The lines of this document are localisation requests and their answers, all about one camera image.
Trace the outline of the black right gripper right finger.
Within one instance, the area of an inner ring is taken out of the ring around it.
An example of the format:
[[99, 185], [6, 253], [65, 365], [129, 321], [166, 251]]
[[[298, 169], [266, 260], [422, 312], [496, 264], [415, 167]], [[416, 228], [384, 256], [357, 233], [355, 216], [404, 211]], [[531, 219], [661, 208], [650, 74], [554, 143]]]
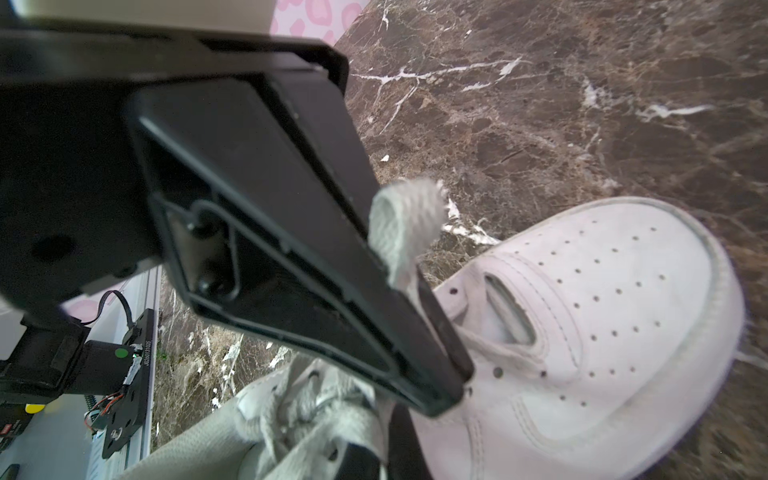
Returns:
[[389, 421], [388, 478], [432, 480], [409, 409], [397, 404]]

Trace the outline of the white shoelace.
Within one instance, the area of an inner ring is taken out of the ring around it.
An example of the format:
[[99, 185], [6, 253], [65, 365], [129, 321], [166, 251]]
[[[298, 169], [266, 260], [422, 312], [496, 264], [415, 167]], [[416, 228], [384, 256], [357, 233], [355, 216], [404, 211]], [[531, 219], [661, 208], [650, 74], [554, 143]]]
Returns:
[[[419, 294], [418, 258], [446, 220], [438, 184], [397, 181], [382, 188], [370, 211], [368, 243], [387, 270], [387, 283], [409, 300], [429, 333]], [[241, 429], [254, 439], [240, 479], [334, 479], [346, 446], [373, 452], [388, 478], [389, 421], [395, 404], [374, 388], [321, 360], [295, 357], [273, 390], [254, 385], [238, 396]]]

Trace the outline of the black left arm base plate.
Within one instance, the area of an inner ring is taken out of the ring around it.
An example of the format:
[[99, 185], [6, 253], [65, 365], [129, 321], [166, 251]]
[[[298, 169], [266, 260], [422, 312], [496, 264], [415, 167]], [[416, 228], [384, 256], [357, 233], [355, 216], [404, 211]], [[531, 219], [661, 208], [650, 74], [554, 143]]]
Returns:
[[156, 320], [156, 311], [146, 309], [127, 334], [123, 349], [129, 353], [127, 359], [131, 363], [121, 376], [122, 397], [106, 412], [104, 460], [128, 445], [146, 423], [154, 378]]

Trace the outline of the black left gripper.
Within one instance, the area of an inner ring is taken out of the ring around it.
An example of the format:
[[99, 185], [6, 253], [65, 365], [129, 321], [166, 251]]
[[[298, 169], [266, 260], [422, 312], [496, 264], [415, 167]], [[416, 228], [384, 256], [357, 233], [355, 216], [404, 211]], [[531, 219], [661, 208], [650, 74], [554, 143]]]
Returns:
[[122, 111], [149, 85], [324, 69], [320, 40], [181, 28], [1, 25], [1, 294], [24, 311], [102, 290], [160, 248]]

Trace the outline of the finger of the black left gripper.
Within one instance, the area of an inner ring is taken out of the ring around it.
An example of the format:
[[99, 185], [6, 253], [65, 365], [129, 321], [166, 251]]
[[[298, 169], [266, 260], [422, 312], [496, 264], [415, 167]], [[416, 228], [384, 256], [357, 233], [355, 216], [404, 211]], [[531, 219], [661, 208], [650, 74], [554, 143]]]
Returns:
[[465, 351], [368, 246], [378, 182], [322, 74], [150, 86], [124, 110], [174, 286], [201, 316], [323, 358], [427, 416]]
[[269, 116], [259, 225], [275, 253], [259, 333], [378, 384], [463, 384], [474, 367], [417, 268], [429, 333], [368, 243], [375, 178], [342, 91], [318, 72], [257, 85]]

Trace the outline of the white sneaker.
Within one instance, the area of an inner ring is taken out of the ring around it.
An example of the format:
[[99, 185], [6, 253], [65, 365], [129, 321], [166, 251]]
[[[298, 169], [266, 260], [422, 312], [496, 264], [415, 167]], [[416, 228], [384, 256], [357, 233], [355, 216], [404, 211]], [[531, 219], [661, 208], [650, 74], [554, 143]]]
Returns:
[[[445, 413], [408, 408], [433, 479], [642, 474], [717, 396], [745, 318], [716, 236], [640, 197], [557, 214], [470, 261], [435, 297], [474, 372]], [[267, 394], [287, 367], [250, 385]], [[240, 479], [255, 444], [240, 427], [243, 390], [125, 477]]]

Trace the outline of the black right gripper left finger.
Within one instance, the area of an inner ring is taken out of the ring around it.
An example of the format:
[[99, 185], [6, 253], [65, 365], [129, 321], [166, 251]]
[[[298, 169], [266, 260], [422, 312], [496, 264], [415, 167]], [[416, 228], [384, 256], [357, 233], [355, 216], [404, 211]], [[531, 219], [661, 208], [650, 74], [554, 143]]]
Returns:
[[381, 463], [365, 447], [348, 444], [337, 469], [335, 480], [379, 480]]

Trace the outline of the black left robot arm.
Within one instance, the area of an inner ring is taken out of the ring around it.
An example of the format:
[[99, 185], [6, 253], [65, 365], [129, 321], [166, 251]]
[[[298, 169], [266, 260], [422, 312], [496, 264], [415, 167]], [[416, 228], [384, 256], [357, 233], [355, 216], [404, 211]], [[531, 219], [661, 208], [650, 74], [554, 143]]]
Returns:
[[81, 294], [164, 266], [200, 316], [325, 359], [420, 413], [473, 364], [424, 280], [368, 246], [378, 182], [320, 40], [1, 22], [1, 294], [42, 343], [4, 380], [60, 395]]

